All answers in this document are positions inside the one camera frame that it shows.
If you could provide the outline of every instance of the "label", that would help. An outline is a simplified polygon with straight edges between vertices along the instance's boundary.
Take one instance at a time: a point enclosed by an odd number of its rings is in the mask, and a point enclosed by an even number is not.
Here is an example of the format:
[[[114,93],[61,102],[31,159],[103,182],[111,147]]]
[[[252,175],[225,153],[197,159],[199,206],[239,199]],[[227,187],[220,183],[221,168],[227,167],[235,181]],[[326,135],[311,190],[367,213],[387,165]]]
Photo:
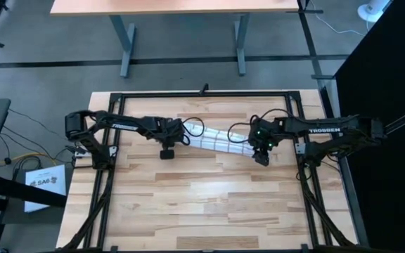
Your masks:
[[[319,134],[319,133],[339,133],[341,132],[340,128],[333,128],[333,129],[309,129],[309,133],[311,134]]]

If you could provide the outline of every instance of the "white paper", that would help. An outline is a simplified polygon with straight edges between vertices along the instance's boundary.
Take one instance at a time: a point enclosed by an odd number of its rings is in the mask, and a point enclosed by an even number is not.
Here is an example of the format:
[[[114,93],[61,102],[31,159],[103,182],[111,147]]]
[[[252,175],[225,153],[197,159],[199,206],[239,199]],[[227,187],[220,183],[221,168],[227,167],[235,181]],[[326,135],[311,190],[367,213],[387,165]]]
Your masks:
[[[26,172],[25,184],[65,195],[65,165],[28,171]],[[25,212],[33,212],[47,207],[48,205],[25,201]]]

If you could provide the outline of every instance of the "wooden tabletop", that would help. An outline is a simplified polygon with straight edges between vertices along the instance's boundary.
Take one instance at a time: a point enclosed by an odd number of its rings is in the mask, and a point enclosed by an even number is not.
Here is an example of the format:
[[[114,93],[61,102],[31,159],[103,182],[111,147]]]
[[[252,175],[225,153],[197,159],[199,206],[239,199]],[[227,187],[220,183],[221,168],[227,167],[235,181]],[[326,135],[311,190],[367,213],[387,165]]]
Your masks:
[[[55,0],[52,15],[296,11],[296,0]]]
[[[323,118],[318,91],[300,92],[306,118]],[[93,93],[89,109],[107,110],[109,95]],[[235,122],[247,122],[253,114],[285,108],[285,101],[279,97],[128,98],[125,108],[124,114],[134,117],[201,117],[207,127],[227,130]],[[277,116],[284,114],[273,112],[266,118]],[[239,126],[235,132],[246,134],[248,126]],[[99,141],[102,134],[96,134]],[[311,136],[318,142],[328,138]],[[160,150],[155,141],[121,132],[105,250],[112,245],[119,250],[299,249],[303,243],[310,245],[292,141],[282,141],[273,149],[268,167],[251,157],[182,145],[175,147],[175,159],[160,160]],[[88,164],[89,160],[77,163]],[[75,170],[58,247],[71,239],[87,217],[95,173],[93,169]],[[339,172],[322,164],[318,174],[328,215],[356,242]],[[319,217],[315,219],[323,242]],[[92,245],[96,245],[98,227],[99,220]]]

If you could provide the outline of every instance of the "white cloth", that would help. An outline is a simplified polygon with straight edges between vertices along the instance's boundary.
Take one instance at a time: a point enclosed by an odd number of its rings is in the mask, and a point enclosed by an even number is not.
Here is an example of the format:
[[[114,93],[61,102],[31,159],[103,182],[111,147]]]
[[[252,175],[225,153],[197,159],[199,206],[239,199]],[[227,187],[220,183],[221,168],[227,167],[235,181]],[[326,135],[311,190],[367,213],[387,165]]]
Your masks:
[[[203,130],[202,126],[194,125],[191,123],[184,123],[186,128],[193,135],[200,135]],[[190,146],[196,148],[203,148],[207,150],[216,150],[226,153],[235,153],[240,155],[251,156],[254,155],[254,150],[248,142],[244,143],[232,143],[228,139],[227,131],[220,131],[216,129],[205,128],[202,136],[194,137],[185,133],[190,139]],[[243,141],[247,137],[231,133],[229,136],[232,141]]]

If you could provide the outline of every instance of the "black wall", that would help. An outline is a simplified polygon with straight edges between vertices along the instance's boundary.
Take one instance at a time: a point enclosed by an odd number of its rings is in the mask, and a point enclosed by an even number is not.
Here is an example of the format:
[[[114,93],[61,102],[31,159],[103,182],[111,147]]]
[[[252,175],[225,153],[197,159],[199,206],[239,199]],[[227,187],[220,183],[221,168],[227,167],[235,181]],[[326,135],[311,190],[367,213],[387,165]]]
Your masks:
[[[405,114],[405,1],[395,0],[335,75],[342,116]],[[405,250],[405,127],[348,158],[371,247]]]

